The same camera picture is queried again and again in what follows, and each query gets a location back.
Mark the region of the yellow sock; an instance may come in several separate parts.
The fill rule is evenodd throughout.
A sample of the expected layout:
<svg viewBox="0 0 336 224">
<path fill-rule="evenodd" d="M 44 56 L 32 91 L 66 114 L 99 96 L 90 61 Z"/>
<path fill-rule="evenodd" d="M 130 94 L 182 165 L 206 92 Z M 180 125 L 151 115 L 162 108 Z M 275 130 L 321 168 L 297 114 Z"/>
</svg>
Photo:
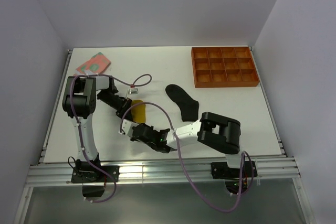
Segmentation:
<svg viewBox="0 0 336 224">
<path fill-rule="evenodd" d="M 135 123 L 146 123 L 146 105 L 142 100 L 133 100 L 131 103 L 134 106 L 131 109 L 131 114 L 133 118 L 133 122 Z"/>
</svg>

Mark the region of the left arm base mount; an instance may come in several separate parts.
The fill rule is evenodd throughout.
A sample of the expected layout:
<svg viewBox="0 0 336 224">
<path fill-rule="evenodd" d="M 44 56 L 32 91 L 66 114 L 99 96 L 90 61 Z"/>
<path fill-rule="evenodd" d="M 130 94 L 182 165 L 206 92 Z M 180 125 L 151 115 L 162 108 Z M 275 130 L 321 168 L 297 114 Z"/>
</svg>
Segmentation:
<svg viewBox="0 0 336 224">
<path fill-rule="evenodd" d="M 71 183 L 82 184 L 82 195 L 85 200 L 90 202 L 105 202 L 109 200 L 116 192 L 116 187 L 112 191 L 112 195 L 106 199 L 99 199 L 105 193 L 107 183 L 114 183 L 119 180 L 119 169 L 117 165 L 102 166 L 99 156 L 96 157 L 92 167 L 89 163 L 68 157 L 67 163 L 72 168 Z"/>
</svg>

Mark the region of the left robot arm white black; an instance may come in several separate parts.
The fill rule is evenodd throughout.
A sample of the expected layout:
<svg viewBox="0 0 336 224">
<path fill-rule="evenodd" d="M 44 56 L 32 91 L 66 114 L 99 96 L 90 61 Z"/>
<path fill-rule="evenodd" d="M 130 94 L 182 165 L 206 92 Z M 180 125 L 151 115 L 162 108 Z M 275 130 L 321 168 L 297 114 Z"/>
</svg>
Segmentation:
<svg viewBox="0 0 336 224">
<path fill-rule="evenodd" d="M 91 182 L 98 181 L 102 176 L 99 153 L 94 142 L 93 113 L 96 110 L 97 100 L 115 109 L 116 116 L 132 121 L 131 112 L 127 112 L 132 100 L 118 95 L 118 89 L 112 77 L 78 76 L 68 77 L 62 109 L 71 118 L 76 129 L 78 155 L 76 166 L 87 165 L 83 175 Z"/>
</svg>

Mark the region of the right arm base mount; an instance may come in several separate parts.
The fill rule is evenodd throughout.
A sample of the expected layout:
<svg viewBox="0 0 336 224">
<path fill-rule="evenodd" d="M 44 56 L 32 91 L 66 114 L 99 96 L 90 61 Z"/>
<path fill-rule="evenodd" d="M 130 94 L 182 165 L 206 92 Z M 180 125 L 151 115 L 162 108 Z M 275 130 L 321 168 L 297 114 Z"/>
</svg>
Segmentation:
<svg viewBox="0 0 336 224">
<path fill-rule="evenodd" d="M 213 179 L 223 179 L 225 181 L 226 189 L 229 193 L 234 195 L 239 191 L 239 172 L 240 168 L 229 168 L 227 162 L 212 162 L 211 163 L 211 175 Z M 242 193 L 244 193 L 248 187 L 248 180 L 250 178 L 257 178 L 257 168 L 254 161 L 244 161 L 243 173 L 242 173 Z"/>
</svg>

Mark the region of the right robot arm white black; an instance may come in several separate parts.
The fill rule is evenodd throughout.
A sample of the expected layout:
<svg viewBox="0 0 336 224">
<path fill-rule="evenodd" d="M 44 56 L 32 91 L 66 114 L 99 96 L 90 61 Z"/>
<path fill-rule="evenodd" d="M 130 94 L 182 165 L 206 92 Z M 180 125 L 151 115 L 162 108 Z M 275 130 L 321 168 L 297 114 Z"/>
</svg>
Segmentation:
<svg viewBox="0 0 336 224">
<path fill-rule="evenodd" d="M 164 154 L 177 151 L 178 146 L 202 143 L 225 154 L 228 173 L 234 177 L 240 176 L 246 168 L 241 160 L 240 122 L 232 118 L 204 112 L 200 119 L 188 125 L 159 131 L 145 123 L 124 120 L 121 130 L 131 141 Z"/>
</svg>

